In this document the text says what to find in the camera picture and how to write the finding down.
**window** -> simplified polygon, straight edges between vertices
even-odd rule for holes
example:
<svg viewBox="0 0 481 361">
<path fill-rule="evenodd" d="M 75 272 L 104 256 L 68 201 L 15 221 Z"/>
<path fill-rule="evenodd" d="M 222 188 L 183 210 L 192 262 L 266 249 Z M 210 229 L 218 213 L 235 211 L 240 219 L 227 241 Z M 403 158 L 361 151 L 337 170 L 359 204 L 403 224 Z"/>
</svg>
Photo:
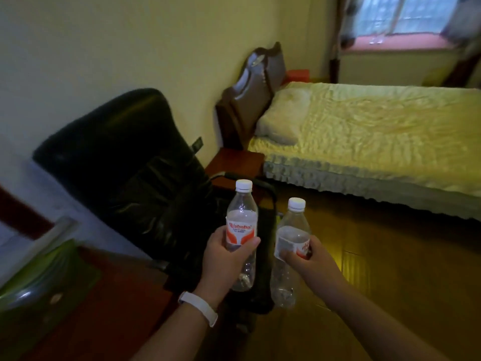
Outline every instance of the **window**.
<svg viewBox="0 0 481 361">
<path fill-rule="evenodd" d="M 457 1 L 364 0 L 355 17 L 355 34 L 439 34 L 447 25 Z"/>
</svg>

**wooden nightstand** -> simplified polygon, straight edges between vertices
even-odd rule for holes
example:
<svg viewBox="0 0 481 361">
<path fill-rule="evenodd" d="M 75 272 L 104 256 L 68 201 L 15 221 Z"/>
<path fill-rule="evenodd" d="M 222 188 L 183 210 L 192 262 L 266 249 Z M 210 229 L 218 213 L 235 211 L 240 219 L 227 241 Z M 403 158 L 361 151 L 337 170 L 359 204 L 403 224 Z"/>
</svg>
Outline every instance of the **wooden nightstand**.
<svg viewBox="0 0 481 361">
<path fill-rule="evenodd" d="M 221 148 L 211 163 L 205 168 L 208 176 L 218 172 L 233 172 L 247 177 L 262 176 L 264 155 L 250 151 L 237 151 L 230 148 Z M 218 177 L 212 181 L 217 190 L 236 190 L 236 182 L 225 177 Z M 262 191 L 254 188 L 253 196 L 257 203 L 262 198 Z"/>
</svg>

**finger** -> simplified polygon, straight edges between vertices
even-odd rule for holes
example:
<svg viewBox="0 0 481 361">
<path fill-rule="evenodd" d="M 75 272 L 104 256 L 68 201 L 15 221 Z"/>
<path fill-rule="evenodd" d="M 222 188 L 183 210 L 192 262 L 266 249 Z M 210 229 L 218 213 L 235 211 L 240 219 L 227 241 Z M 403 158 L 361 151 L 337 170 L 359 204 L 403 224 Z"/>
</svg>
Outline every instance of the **finger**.
<svg viewBox="0 0 481 361">
<path fill-rule="evenodd" d="M 312 256 L 318 255 L 324 248 L 319 238 L 316 237 L 315 235 L 311 235 L 309 237 L 309 244 L 311 246 Z"/>
<path fill-rule="evenodd" d="M 282 251 L 280 253 L 280 257 L 286 261 L 286 263 L 291 266 L 294 270 L 296 270 L 298 273 L 301 275 L 304 273 L 307 260 L 304 260 L 303 258 L 300 258 L 298 255 L 296 255 L 294 252 L 291 251 Z"/>
<path fill-rule="evenodd" d="M 234 255 L 239 261 L 245 262 L 247 257 L 249 257 L 252 252 L 254 252 L 260 242 L 261 239 L 259 237 L 253 237 L 249 241 L 245 242 L 242 246 L 240 246 L 240 248 L 234 252 Z"/>
<path fill-rule="evenodd" d="M 223 225 L 217 228 L 214 233 L 211 234 L 209 238 L 209 243 L 218 243 L 222 244 L 222 239 L 225 237 L 225 229 L 227 226 Z"/>
</svg>

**bottle cap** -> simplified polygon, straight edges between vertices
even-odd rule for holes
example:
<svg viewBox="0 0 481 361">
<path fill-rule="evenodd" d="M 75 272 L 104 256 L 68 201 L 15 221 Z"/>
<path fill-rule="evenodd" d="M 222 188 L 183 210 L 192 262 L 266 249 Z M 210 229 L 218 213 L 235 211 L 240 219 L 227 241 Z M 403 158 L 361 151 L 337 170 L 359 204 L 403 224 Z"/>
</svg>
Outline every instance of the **bottle cap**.
<svg viewBox="0 0 481 361">
<path fill-rule="evenodd" d="M 300 197 L 292 197 L 289 199 L 287 207 L 290 211 L 303 212 L 305 209 L 305 200 Z"/>
<path fill-rule="evenodd" d="M 252 191 L 252 181 L 250 180 L 237 180 L 236 191 L 238 193 L 250 193 Z"/>
</svg>

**bed headboard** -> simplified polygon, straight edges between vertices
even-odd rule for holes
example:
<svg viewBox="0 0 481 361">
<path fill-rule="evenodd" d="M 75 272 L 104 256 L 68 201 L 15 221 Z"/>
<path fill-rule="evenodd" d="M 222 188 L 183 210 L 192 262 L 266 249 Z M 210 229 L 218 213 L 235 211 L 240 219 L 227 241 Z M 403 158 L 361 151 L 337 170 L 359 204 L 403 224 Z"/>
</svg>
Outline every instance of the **bed headboard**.
<svg viewBox="0 0 481 361">
<path fill-rule="evenodd" d="M 215 105 L 224 147 L 247 149 L 257 120 L 269 107 L 286 75 L 280 43 L 256 48 L 245 60 L 235 84 Z"/>
</svg>

